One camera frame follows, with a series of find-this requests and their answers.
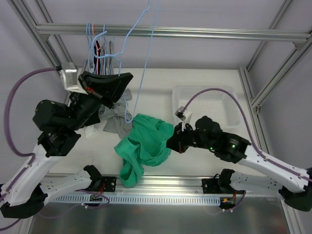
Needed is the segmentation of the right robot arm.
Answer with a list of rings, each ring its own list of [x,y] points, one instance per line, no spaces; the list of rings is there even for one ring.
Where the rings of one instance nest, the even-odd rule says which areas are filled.
[[[262,174],[247,175],[223,169],[208,189],[220,190],[225,194],[256,192],[281,198],[288,206],[299,211],[312,209],[311,169],[291,166],[260,151],[248,140],[222,131],[220,125],[207,116],[198,119],[195,127],[179,123],[166,146],[180,154],[189,147],[206,149],[225,162],[249,167]]]

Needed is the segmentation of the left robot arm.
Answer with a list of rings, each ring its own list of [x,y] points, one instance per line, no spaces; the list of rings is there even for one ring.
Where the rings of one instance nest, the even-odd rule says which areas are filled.
[[[42,179],[70,153],[80,138],[78,130],[101,106],[112,108],[132,78],[131,73],[101,76],[85,71],[78,77],[84,92],[72,92],[69,104],[47,99],[38,103],[33,117],[41,131],[38,142],[14,178],[0,188],[0,211],[5,218],[26,219],[64,194],[100,190],[103,178],[93,165],[57,182],[44,183]]]

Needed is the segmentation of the green tank top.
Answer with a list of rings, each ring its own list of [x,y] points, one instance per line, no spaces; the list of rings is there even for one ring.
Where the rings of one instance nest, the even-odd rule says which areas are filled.
[[[134,187],[144,175],[144,166],[155,167],[165,162],[171,149],[167,140],[174,133],[174,126],[152,116],[137,114],[127,137],[114,147],[122,158],[119,178],[125,187]]]

